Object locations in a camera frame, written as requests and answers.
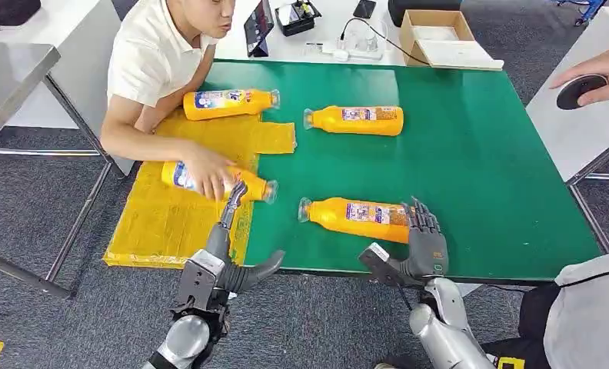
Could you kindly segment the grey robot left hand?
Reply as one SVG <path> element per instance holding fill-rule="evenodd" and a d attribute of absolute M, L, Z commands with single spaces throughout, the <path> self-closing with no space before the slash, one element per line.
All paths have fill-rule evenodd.
<path fill-rule="evenodd" d="M 283 250 L 275 251 L 269 259 L 254 267 L 239 266 L 230 257 L 230 230 L 235 218 L 235 212 L 241 205 L 242 197 L 247 194 L 248 186 L 238 180 L 233 186 L 228 201 L 206 242 L 205 250 L 223 262 L 218 273 L 216 287 L 228 292 L 240 294 L 259 282 L 273 275 L 280 267 L 285 257 Z"/>

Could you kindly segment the person's right hand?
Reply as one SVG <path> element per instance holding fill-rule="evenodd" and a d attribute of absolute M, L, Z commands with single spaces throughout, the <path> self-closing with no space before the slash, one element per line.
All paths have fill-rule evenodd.
<path fill-rule="evenodd" d="M 194 142 L 189 142 L 183 149 L 181 160 L 196 192 L 209 200 L 223 199 L 225 183 L 233 182 L 229 171 L 230 167 L 236 165 L 233 161 Z"/>

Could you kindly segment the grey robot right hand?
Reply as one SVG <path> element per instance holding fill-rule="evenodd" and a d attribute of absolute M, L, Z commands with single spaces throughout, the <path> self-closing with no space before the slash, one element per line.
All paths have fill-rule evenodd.
<path fill-rule="evenodd" d="M 388 259 L 396 271 L 412 280 L 444 276 L 448 270 L 448 246 L 437 217 L 416 197 L 402 202 L 408 221 L 408 256 Z"/>

